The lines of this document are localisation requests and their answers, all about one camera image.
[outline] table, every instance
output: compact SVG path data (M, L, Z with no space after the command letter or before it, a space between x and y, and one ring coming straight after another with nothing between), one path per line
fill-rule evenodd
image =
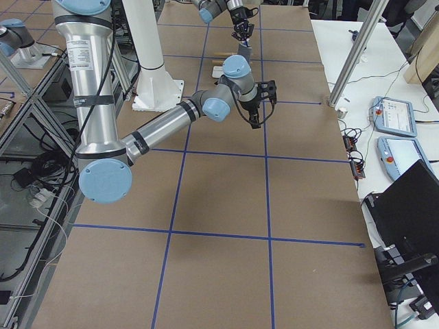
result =
M352 46L352 34L348 31L350 29L359 30L362 23L312 21L312 24L316 33L327 80L328 82L335 82ZM350 81L372 75L387 75L393 71L398 71L405 63L405 57L387 27L384 23L379 23ZM393 81L394 84L387 94L388 97L408 100L413 103L415 110L421 111L427 110L423 104L424 100L430 111L428 113L415 112L416 119L421 121L438 120L438 111L430 98L425 97L426 92L423 87L420 85L409 85L405 82L403 74L407 68L408 64L402 67L399 74L396 72L386 77L372 77L348 84L344 90L343 97L336 106L336 108L339 106L348 108L348 114L344 119L347 126L361 128L368 126L368 109L372 105L373 99L378 95L384 96ZM437 146L438 125L417 125L417 129L417 139L420 141L428 159L439 159L439 148ZM377 138L379 136L387 135L374 131L372 126L370 126L365 129L357 143L357 148L360 152L363 155L368 154L365 169L366 179L359 181L358 196L360 199L363 199L372 191L383 192L392 183L385 172L377 151ZM439 177L439 166L436 164L431 166L436 176ZM363 208L372 244L374 247L383 245L369 212L365 206ZM400 307L399 319L405 319L411 313L410 311L408 306ZM427 321L411 321L405 325L405 328L437 328L438 326L439 317L434 315Z
M308 11L261 6L253 21L275 115L255 131L236 111L202 118L136 163L125 199L85 202L32 328L392 327ZM213 87L231 32L227 13L205 26L165 6L165 65L186 97ZM119 131L154 116L127 103Z

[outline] blue grid line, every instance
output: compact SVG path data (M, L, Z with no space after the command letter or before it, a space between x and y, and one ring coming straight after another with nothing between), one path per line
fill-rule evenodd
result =
M321 101L277 101L281 104L306 104L306 105L322 105Z
M163 233L163 234L179 234L179 235L192 235L192 236L211 236L217 238L230 238L230 239L245 239L245 240L260 240L260 241L280 241L288 243L309 243L314 245L341 245L347 247L360 247L365 248L364 243L345 242L345 241L327 241L327 240L311 240L311 239L295 239L295 238L276 238L275 236L257 236L257 235L245 235L245 234L227 234L227 233L212 233L212 232L193 232L182 230L161 230L157 228L135 228L130 226L109 226L109 225L97 225L97 224L73 224L76 228L94 228L100 230L116 230L116 231L135 231L135 232L150 232L150 233Z
M262 28L261 11L258 10L259 26ZM259 34L259 41L261 43L261 78L264 80L263 74L263 43L262 32ZM265 120L265 103L262 103L263 119ZM272 250L272 222L270 214L270 180L268 177L268 141L267 141L267 125L263 125L263 148L265 160L265 197L267 207L267 234L268 234L268 271L270 276L270 314L272 320L272 329L276 328L276 313L274 312L274 279L273 279L273 250Z
M225 153L225 152L211 152L211 151L190 151L190 150L183 151L181 149L156 148L156 149L152 149L152 151L188 153L188 154L205 154L205 155L211 155L211 156L241 156L241 157L247 157L247 158L267 158L267 159L296 160L296 161L349 163L348 160L299 158L299 157L293 157L293 156L269 156L269 155L258 155L258 154L239 154L239 153Z
M5 12L8 12L8 10L9 10L10 8L12 8L12 7L17 3L17 1L18 1L18 0L15 0L15 1L12 3L12 5L10 5L10 6L7 7L4 11L2 11L2 12L0 13L0 16L3 15Z
M159 23L158 26L176 26L176 27L206 27L205 25L189 25L189 24L166 24L166 23ZM209 25L210 28L214 29L230 29L233 30L232 27L228 26L216 26L216 25ZM267 29L263 27L256 27L255 28L258 31L288 31L288 32L313 32L312 29Z
M196 59L202 59L200 56L192 56L192 55L169 55L165 54L163 57L175 57L175 58L196 58ZM211 57L211 56L204 56L205 60L225 60L224 57ZM252 58L253 62L262 62L261 58ZM310 62L306 60L264 60L265 62L278 62L278 63L296 63L296 64L322 64L322 62Z
M204 37L204 44L203 44L202 55L204 55L204 52L206 51L206 44L207 44L207 36L208 36L208 34L209 34L209 26L207 25L206 36ZM198 86L200 84L202 65L203 65L203 59L201 59L201 61L200 61L200 70L198 71L198 78L197 78L197 84L196 84L196 87L195 87L195 91L198 90ZM189 137L190 137L190 135L191 135L191 126L189 126L189 129L187 130L186 142L185 142L185 150L183 151L183 157L182 157L182 160L181 160L180 175L178 177L176 197L175 197L175 200L174 200L174 207L172 209L171 223L169 225L169 233L168 233L168 236L167 236L165 255L163 256L162 270L161 270L161 274L160 274L160 280L158 282L156 304L154 306L154 314L153 314L153 317L152 317L151 329L155 329L155 326L156 326L158 307L159 307L159 304L160 304L161 291L162 291L162 287L163 287L163 280L165 278L167 256L168 256L168 253L169 253L169 246L171 244L172 228L174 227L174 220L175 220L176 211L177 211L177 204L178 204L178 196L180 194L181 182L182 182L182 178L183 178L183 171L185 170L186 151L187 151L187 146L189 144Z
M76 228L102 228L105 230L169 233L169 230L160 230L158 228L133 228L129 226L94 225L94 224L81 224L81 223L78 224L74 223L73 226L75 226Z

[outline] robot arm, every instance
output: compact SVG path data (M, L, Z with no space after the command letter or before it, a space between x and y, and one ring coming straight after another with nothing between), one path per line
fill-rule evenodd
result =
M224 10L228 10L233 23L233 38L246 42L252 36L254 24L249 23L258 13L257 8L248 9L244 7L242 0L192 0L198 8L201 19L207 24Z
M24 23L19 19L6 19L0 22L0 50L11 56L17 49L26 62L34 62L42 56Z

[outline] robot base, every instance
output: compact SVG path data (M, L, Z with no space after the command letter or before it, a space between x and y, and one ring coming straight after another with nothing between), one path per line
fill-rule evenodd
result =
M153 72L142 70L132 109L136 111L168 111L182 101L184 87L183 80L173 80L166 71L155 75Z
M44 45L38 45L38 48L41 50L41 53L53 53L56 51L56 48L54 47L48 47ZM21 57L20 53L17 52L14 57L12 57L11 62L13 65L18 69L36 69L41 70L44 68L46 63L52 58L52 56L42 56L40 59L36 60L35 62L25 62L24 59Z

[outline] brown cardboard surface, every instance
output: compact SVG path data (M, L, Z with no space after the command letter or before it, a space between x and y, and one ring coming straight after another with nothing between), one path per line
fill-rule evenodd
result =
M163 55L201 57L207 27L159 25Z
M262 5L260 10L262 29L313 30L308 8L303 8L302 6L289 6L286 8L283 5Z
M206 51L204 57L226 58L219 56L218 53L237 53L238 42L232 37L233 29L225 29L219 27L210 27L207 36ZM261 59L261 42L259 31L254 30L250 45L252 46L252 55L250 59Z
M74 228L32 328L149 327L166 239Z
M369 240L347 163L269 159L273 236Z
M321 64L264 62L263 75L276 80L279 101L322 103L329 96Z
M174 228L267 236L263 158L187 154Z
M76 223L167 230L177 189L182 154L151 152L132 168L131 191L120 202L86 200Z
M265 105L265 111L271 109ZM294 158L347 160L333 108L280 103L267 121L268 154Z
M271 328L268 282L265 241L173 235L155 328Z
M313 32L262 31L264 60L293 60L321 63Z
M302 8L263 6L259 19L264 29L312 30ZM160 23L166 67L186 80L184 95L212 88L211 60L201 57L217 47L211 40L232 37L214 38L192 5L168 3ZM230 27L228 13L210 26ZM317 54L315 39L300 42ZM267 52L272 61L252 64L256 81L278 85L266 131L235 109L223 123L202 118L186 149L183 130L159 145L174 151L138 160L125 199L85 202L76 223L96 227L73 229L34 328L391 328L337 121L320 104L329 94L323 66L279 49L297 62ZM125 104L120 135L155 116Z
M277 329L392 328L372 248L273 242Z

